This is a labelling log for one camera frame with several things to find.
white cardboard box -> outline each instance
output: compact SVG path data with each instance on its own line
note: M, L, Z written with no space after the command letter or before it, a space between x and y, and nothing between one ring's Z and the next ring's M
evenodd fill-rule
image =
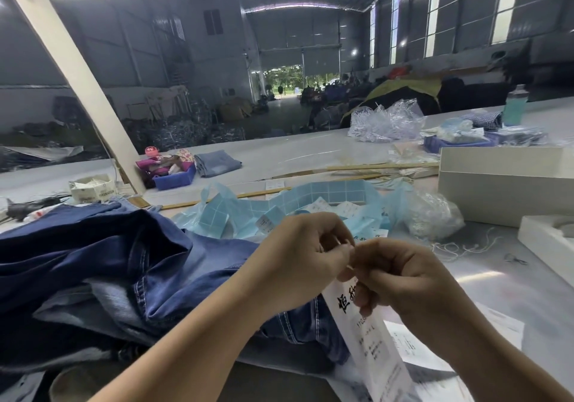
M92 180L103 181L101 184L93 185L89 188L77 188L75 183L88 184ZM93 175L69 182L70 193L78 202L108 201L112 196L118 194L115 182L107 174Z
M523 216L574 215L574 153L560 147L443 148L439 192L469 221L519 227Z
M565 224L574 224L574 216L525 216L518 240L574 287L574 239L564 236Z

large warehouse door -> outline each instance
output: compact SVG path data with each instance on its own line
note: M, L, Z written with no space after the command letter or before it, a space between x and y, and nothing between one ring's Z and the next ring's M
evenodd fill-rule
M339 73L339 48L305 49L305 76Z
M293 50L270 50L261 53L261 69L269 71L270 69L282 68L283 66L302 65L300 49Z

hand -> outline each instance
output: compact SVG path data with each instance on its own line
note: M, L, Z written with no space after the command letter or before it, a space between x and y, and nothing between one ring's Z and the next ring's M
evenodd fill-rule
M363 316L390 305L435 354L456 362L478 332L494 329L447 268L426 247L391 239L360 243L341 277L357 276L354 303Z
M318 296L349 264L355 242L334 213L289 216L238 271L269 317Z

window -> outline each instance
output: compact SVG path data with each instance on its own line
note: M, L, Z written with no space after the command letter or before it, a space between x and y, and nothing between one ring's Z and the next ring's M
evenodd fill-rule
M371 7L371 35L370 35L370 59L369 67L375 67L375 30L377 27L377 5L374 4Z
M429 17L427 22L427 45L425 47L425 57L432 57L434 55L436 22L439 17L439 1L440 0L430 0L429 2Z
M204 10L203 19L205 20L205 28L209 36L223 34L223 26L221 24L221 16L219 9Z
M393 20L391 25L391 59L390 64L397 63L397 37L398 37L398 4L400 0L393 0Z
M515 2L516 0L498 0L498 9L496 20L494 21L491 43L507 41Z

blue bin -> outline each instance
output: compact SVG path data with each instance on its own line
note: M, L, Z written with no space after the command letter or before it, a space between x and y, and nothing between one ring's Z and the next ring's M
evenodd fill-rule
M427 152L432 154L440 154L442 148L456 147L456 146L496 146L496 142L493 141L488 135L486 135L490 140L484 142L474 142L471 144L450 144L448 142L439 139L436 136L425 137L424 147Z
M154 177L155 187L159 191L166 191L168 189L175 189L177 187L189 186L193 183L195 178L196 167L195 164L191 165L187 172L180 172L179 174L166 175L165 177Z

